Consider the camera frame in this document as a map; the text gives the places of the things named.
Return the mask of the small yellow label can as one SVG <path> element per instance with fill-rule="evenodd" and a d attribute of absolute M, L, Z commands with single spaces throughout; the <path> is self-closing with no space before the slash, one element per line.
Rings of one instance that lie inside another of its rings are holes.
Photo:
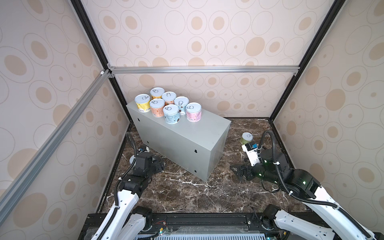
<path fill-rule="evenodd" d="M 165 90 L 160 87 L 153 88 L 150 91 L 152 99 L 161 99 L 164 93 Z"/>

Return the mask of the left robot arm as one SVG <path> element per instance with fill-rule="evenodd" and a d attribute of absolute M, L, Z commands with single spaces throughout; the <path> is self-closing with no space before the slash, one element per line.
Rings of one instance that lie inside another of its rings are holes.
<path fill-rule="evenodd" d="M 136 204 L 153 176 L 165 170 L 165 163 L 149 149 L 138 149 L 131 133 L 126 137 L 134 150 L 133 162 L 119 177 L 114 204 L 92 236 L 93 240 L 134 240 L 140 232 L 150 230 L 153 225 L 152 210 L 136 207 Z"/>

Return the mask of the pink label can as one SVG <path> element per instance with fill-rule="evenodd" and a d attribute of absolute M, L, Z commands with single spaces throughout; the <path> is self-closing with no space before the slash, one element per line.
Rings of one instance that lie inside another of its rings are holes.
<path fill-rule="evenodd" d="M 161 98 L 150 101 L 151 112 L 155 118 L 162 118 L 164 116 L 164 107 L 165 101 Z"/>
<path fill-rule="evenodd" d="M 165 105 L 170 105 L 175 103 L 177 94 L 174 92 L 165 92 L 162 94 L 162 99 L 165 101 Z"/>

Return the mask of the blue label can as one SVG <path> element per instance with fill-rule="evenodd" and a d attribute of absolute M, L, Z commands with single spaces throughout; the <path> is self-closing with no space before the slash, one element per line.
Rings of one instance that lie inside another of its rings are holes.
<path fill-rule="evenodd" d="M 177 97 L 174 100 L 174 104 L 179 108 L 179 113 L 181 116 L 186 114 L 186 106 L 189 104 L 189 99 L 187 97 Z"/>
<path fill-rule="evenodd" d="M 167 124 L 173 125 L 180 121 L 179 107 L 174 104 L 166 105 L 163 113 Z"/>

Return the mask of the tall yellow label can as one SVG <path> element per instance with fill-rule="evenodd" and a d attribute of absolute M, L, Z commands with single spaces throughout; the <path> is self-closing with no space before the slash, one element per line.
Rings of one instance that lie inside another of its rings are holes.
<path fill-rule="evenodd" d="M 140 94 L 135 97 L 135 103 L 141 113 L 148 113 L 151 111 L 150 100 L 151 97 L 147 94 Z"/>

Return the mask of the green label can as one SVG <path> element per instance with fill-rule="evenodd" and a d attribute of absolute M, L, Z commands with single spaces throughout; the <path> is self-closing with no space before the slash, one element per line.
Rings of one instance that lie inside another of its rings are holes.
<path fill-rule="evenodd" d="M 242 133 L 241 140 L 240 140 L 241 145 L 250 143 L 252 140 L 253 140 L 253 135 L 251 133 L 248 133 L 248 132 Z"/>

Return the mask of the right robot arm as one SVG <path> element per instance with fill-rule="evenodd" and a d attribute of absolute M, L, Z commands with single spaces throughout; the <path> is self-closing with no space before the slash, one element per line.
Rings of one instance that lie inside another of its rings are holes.
<path fill-rule="evenodd" d="M 272 131 L 265 131 L 259 143 L 242 145 L 247 154 L 246 164 L 231 165 L 230 169 L 240 181 L 255 178 L 262 183 L 275 184 L 277 192 L 282 191 L 291 198 L 305 204 L 326 224 L 322 227 L 295 217 L 276 205 L 269 204 L 251 221 L 258 222 L 266 231 L 280 229 L 307 240 L 376 240 L 377 235 L 361 225 L 337 203 L 321 183 L 309 172 L 290 168 L 283 153 L 276 147 Z"/>

